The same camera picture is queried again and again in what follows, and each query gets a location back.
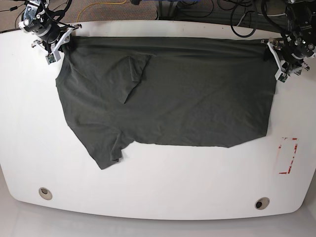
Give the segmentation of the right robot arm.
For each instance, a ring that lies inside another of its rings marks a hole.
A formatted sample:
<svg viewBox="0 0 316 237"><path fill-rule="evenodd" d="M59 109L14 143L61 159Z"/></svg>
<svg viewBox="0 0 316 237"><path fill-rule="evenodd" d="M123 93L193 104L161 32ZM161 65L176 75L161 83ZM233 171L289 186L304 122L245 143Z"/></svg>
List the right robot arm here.
<svg viewBox="0 0 316 237"><path fill-rule="evenodd" d="M48 0L27 0L26 9L18 26L24 32L38 37L32 43L32 47L40 46L46 51L45 57L51 64L60 60L60 47L68 44L71 41L71 33L80 29L82 25L61 22L71 6L71 0L66 1L66 7L58 11L50 10L49 3Z"/></svg>

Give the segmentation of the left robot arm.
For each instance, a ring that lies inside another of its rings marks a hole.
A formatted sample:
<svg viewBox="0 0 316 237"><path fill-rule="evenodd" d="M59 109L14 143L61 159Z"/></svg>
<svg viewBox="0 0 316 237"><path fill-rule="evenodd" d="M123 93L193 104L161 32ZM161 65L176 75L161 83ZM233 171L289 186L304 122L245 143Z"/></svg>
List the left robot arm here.
<svg viewBox="0 0 316 237"><path fill-rule="evenodd" d="M316 56L316 2L314 0L286 0L285 15L289 29L275 23L266 12L266 1L261 2L265 19L281 34L280 39L270 38L267 49L273 55L278 70L276 80L285 82L292 74L300 75L310 67L304 61Z"/></svg>

